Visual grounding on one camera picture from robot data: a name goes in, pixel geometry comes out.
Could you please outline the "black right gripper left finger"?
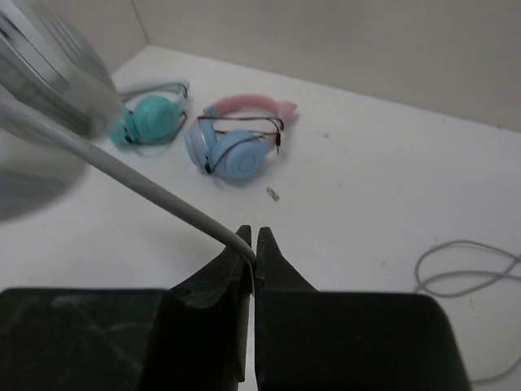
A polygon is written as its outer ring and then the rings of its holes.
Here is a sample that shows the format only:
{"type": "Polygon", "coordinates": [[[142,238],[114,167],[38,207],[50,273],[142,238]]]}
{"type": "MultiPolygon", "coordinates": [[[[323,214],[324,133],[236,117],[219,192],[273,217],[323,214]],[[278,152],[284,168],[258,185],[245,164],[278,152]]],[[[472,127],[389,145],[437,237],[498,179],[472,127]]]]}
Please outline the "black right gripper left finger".
{"type": "Polygon", "coordinates": [[[9,288],[4,390],[236,390],[245,379],[247,261],[230,248],[164,288],[9,288]]]}

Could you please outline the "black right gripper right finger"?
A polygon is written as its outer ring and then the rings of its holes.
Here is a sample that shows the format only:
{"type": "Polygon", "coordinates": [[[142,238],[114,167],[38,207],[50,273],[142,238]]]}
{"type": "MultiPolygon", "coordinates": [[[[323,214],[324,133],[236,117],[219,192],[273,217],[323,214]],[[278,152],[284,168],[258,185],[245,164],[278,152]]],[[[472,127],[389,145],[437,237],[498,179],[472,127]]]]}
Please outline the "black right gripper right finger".
{"type": "Polygon", "coordinates": [[[448,317],[431,297],[323,292],[260,229],[255,373],[261,390],[468,390],[448,317]]]}

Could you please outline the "white grey headphones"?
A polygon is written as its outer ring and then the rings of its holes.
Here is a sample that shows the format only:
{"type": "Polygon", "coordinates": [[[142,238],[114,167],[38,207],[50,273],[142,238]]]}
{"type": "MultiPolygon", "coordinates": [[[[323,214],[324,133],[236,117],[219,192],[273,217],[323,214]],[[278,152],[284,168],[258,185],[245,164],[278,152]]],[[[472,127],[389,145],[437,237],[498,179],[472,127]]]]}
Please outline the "white grey headphones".
{"type": "MultiPolygon", "coordinates": [[[[103,137],[122,109],[105,63],[42,1],[1,3],[1,102],[22,103],[86,141],[103,137]]],[[[17,120],[1,119],[1,219],[49,206],[88,165],[17,120]]]]}

